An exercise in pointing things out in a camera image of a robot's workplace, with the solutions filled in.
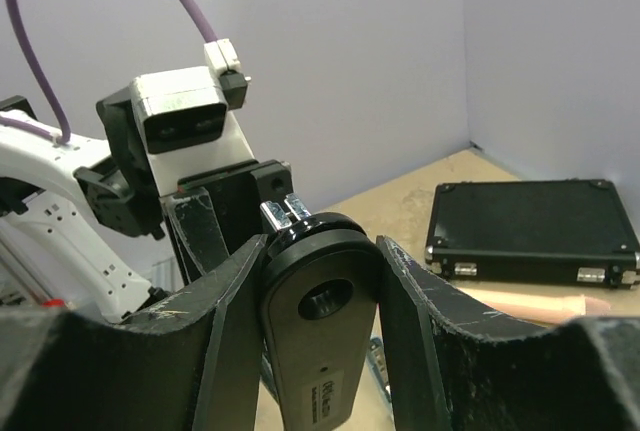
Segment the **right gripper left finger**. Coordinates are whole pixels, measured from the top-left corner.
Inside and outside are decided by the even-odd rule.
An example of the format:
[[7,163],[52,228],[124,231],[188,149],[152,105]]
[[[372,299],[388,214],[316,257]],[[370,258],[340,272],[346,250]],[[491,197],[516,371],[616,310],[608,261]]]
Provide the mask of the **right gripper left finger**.
[[61,308],[1,312],[5,430],[250,430],[265,238],[163,301],[107,325]]

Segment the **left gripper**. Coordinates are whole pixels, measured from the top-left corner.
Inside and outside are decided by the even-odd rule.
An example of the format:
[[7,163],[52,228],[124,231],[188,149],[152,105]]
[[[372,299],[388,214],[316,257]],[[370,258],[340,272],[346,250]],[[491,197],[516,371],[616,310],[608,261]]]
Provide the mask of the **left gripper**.
[[292,192],[291,166],[247,161],[183,180],[160,204],[185,286],[221,265],[254,235],[268,231],[260,205]]

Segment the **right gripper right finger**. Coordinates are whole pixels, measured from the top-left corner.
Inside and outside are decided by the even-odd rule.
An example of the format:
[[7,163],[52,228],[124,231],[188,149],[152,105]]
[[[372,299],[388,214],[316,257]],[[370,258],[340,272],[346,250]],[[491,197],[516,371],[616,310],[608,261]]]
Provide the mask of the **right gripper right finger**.
[[399,430],[635,430],[639,321],[544,328],[428,272],[393,239],[379,302]]

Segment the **blue white stapler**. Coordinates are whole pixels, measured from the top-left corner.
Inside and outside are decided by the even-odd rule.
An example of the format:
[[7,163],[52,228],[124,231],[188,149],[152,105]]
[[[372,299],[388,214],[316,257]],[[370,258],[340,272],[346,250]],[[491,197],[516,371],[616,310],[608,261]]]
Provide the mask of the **blue white stapler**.
[[377,382],[382,396],[388,403],[390,403],[392,401],[391,388],[389,384],[386,357],[384,353],[384,344],[382,339],[378,336],[372,336],[369,339],[367,363],[374,379]]

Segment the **black stapler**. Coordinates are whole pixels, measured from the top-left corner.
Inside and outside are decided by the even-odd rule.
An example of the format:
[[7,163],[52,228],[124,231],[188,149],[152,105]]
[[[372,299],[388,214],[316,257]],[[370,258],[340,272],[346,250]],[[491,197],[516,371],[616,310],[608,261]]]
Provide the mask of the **black stapler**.
[[283,426],[333,430],[352,414],[384,259],[353,219],[311,213],[294,193],[260,211],[273,230],[260,319]]

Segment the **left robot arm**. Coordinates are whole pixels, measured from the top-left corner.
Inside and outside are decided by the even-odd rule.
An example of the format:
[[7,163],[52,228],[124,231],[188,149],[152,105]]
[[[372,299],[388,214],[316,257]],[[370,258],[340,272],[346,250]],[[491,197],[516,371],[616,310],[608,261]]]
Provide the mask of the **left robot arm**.
[[[30,114],[26,99],[16,96],[1,111],[1,215],[36,240],[64,265],[91,294],[103,318],[120,323],[135,311],[167,296],[167,291],[126,265],[82,217],[122,235],[156,240],[168,237],[184,283],[199,279],[209,266],[199,265],[187,249],[178,221],[152,182],[134,129],[130,99],[118,92],[97,103],[109,138],[74,135],[66,144],[54,129]],[[215,214],[207,248],[219,264],[246,240],[263,232],[259,209],[281,202],[293,190],[291,170],[274,160],[220,166],[175,186],[174,197],[192,190],[206,193]]]

